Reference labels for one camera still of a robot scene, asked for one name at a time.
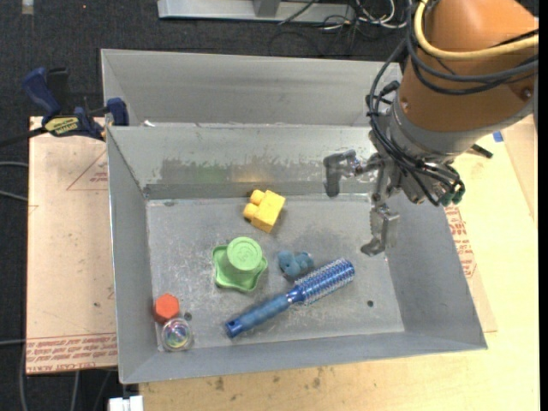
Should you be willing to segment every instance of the bin floor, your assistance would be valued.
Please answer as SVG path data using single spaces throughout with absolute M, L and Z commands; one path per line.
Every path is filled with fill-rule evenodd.
M 170 292 L 179 298 L 182 312 L 192 316 L 194 348 L 403 331 L 386 257 L 370 258 L 360 251 L 371 239 L 367 195 L 286 198 L 270 234 L 243 218 L 247 198 L 148 201 L 153 296 Z M 257 241 L 268 260 L 257 288 L 248 294 L 219 288 L 214 281 L 213 248 L 238 236 Z M 233 340 L 227 338 L 226 321 L 293 287 L 278 266 L 282 250 L 307 251 L 316 267 L 344 257 L 354 264 L 354 281 L 310 306 L 292 306 Z

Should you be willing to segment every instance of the blue brush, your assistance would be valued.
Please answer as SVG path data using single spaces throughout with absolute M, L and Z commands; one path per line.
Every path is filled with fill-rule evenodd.
M 287 294 L 277 295 L 266 303 L 243 313 L 237 319 L 228 321 L 224 325 L 226 332 L 230 338 L 234 338 L 282 313 L 294 303 L 303 303 L 305 306 L 314 303 L 352 282 L 353 278 L 354 267 L 350 262 L 346 259 L 334 260 L 297 280 Z

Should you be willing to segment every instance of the metal stand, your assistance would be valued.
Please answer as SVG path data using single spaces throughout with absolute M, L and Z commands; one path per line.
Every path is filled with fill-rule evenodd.
M 283 0 L 158 0 L 158 16 L 170 19 L 284 21 L 306 4 Z M 352 9 L 347 4 L 313 3 L 292 21 L 338 23 L 340 17 L 349 18 L 352 15 Z

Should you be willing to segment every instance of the gray floor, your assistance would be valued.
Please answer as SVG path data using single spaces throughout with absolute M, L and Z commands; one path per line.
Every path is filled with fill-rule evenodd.
M 347 0 L 329 0 L 346 2 Z M 539 15 L 539 0 L 520 0 Z M 34 15 L 21 13 L 21 0 L 0 0 L 0 140 L 27 130 L 27 117 L 42 111 L 27 100 L 21 80 L 39 66 L 71 72 L 68 110 L 102 103 L 99 51 L 118 48 L 157 51 L 329 57 L 384 60 L 401 33 L 379 36 L 368 28 L 364 38 L 322 34 L 313 27 L 237 21 L 160 21 L 157 0 L 34 0 Z M 0 161 L 28 161 L 26 142 L 0 148 Z M 27 171 L 0 167 L 0 190 L 27 193 Z M 0 197 L 0 341 L 25 336 L 27 205 Z M 0 410 L 21 409 L 21 346 L 0 348 Z M 92 409 L 102 396 L 122 394 L 116 374 L 83 372 L 77 409 Z M 69 409 L 74 375 L 41 376 L 25 382 L 28 408 Z

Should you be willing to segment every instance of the brush bristles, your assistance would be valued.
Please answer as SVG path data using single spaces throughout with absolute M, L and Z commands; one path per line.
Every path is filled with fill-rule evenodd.
M 305 305 L 310 305 L 322 297 L 352 282 L 354 267 L 346 259 L 337 259 L 295 282 L 302 290 Z

